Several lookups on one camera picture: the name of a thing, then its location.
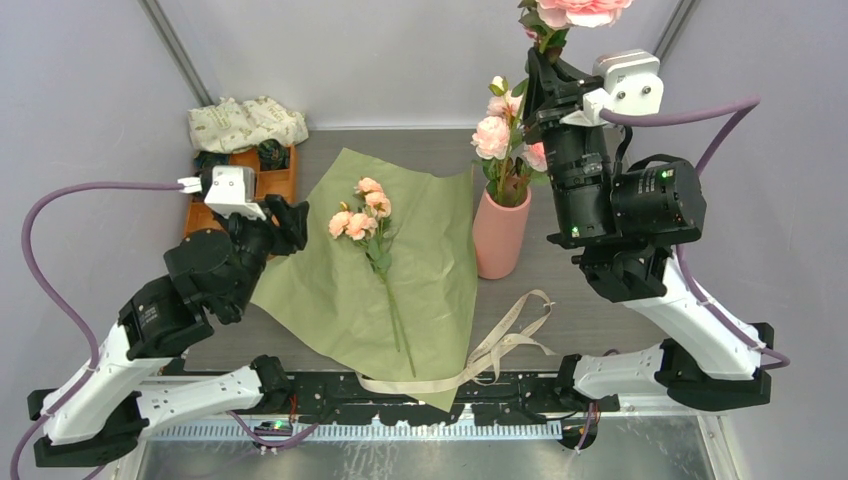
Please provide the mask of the deep pink flower stem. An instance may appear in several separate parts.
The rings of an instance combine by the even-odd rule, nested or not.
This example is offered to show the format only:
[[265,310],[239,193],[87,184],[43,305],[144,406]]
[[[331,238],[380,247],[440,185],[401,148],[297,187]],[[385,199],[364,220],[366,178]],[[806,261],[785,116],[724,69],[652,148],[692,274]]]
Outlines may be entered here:
[[548,180],[548,166],[542,142],[525,144],[521,153],[521,175],[530,183],[541,184]]

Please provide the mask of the beige ribbon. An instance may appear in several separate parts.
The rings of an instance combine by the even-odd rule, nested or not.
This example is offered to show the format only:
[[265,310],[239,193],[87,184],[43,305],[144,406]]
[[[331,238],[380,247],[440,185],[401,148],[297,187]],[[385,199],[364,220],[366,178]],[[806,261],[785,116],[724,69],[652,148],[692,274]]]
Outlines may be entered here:
[[[518,320],[525,305],[531,297],[543,301],[545,313],[517,333],[510,333],[510,328]],[[539,348],[546,356],[556,356],[557,353],[533,338],[550,317],[555,303],[539,289],[534,289],[521,296],[492,328],[489,334],[469,354],[465,368],[457,375],[440,380],[429,381],[381,381],[366,378],[357,373],[359,385],[366,391],[377,394],[433,394],[456,389],[471,381],[477,385],[494,384],[500,377],[501,359],[519,346]]]

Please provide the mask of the pale pink single flower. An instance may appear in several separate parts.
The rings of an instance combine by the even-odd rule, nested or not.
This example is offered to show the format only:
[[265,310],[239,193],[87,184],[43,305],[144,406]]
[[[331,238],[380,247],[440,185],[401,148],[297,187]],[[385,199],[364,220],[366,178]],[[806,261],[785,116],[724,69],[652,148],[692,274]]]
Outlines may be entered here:
[[531,173],[520,155],[522,95],[514,94],[506,77],[497,75],[489,83],[492,94],[486,116],[471,136],[471,145],[487,181],[486,192],[503,207],[517,207],[526,200]]

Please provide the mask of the orange and green wrapping paper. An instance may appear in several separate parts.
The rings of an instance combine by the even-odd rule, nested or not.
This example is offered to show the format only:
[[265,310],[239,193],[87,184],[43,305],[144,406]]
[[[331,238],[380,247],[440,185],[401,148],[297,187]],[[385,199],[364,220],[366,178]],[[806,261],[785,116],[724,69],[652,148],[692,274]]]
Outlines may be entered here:
[[[369,177],[393,205],[385,279],[331,217]],[[382,382],[447,380],[465,368],[477,295],[473,174],[437,177],[342,150],[308,195],[306,247],[270,261],[253,303],[317,353]]]

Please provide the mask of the large pink peony stem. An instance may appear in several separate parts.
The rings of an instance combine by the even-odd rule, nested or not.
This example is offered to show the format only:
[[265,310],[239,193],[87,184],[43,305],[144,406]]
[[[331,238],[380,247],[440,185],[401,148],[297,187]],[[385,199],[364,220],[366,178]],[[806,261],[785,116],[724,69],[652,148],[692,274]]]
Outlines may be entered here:
[[631,5],[631,0],[524,0],[519,23],[536,51],[557,58],[572,29],[611,26]]

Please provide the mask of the pink flower bouquet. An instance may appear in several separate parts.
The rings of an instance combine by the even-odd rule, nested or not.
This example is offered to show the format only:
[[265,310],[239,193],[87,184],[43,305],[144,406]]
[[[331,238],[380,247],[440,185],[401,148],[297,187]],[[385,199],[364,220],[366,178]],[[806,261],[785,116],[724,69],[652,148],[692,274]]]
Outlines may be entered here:
[[358,201],[357,206],[353,208],[344,201],[340,202],[338,211],[328,221],[327,231],[333,239],[349,239],[365,254],[369,267],[386,293],[395,349],[406,354],[410,372],[416,378],[411,345],[389,279],[393,266],[391,247],[397,235],[392,229],[391,200],[383,186],[370,177],[361,177],[356,182],[353,196]]

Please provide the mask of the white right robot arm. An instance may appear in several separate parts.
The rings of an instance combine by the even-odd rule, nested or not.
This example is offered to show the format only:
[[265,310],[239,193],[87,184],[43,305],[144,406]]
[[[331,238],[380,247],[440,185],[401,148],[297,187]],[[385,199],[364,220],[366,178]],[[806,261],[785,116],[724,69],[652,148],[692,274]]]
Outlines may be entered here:
[[642,50],[602,57],[584,73],[531,48],[526,67],[523,133],[545,153],[558,223],[549,241],[572,252],[600,297],[666,335],[637,352],[564,357],[558,403],[597,411],[618,395],[664,394],[707,412],[767,404],[762,359],[773,354],[773,328],[742,322],[710,298],[683,257],[703,233],[703,164],[655,154],[625,165],[625,148],[609,152],[603,134],[608,124],[631,131],[721,115],[736,124],[752,103],[661,115],[659,61]]

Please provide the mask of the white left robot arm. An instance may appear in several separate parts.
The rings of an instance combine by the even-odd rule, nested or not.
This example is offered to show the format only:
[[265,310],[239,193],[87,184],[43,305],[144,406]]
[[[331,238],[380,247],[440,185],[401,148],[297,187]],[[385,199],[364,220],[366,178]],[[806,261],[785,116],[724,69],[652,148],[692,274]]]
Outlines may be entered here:
[[280,360],[261,355],[221,376],[142,392],[141,383],[209,338],[214,324],[240,321],[272,256],[304,249],[309,204],[267,195],[261,215],[233,214],[221,229],[200,230],[168,250],[165,275],[146,283],[120,309],[97,350],[62,387],[36,390],[27,402],[43,434],[33,446],[41,468],[99,467],[153,434],[221,412],[277,413],[292,397]]

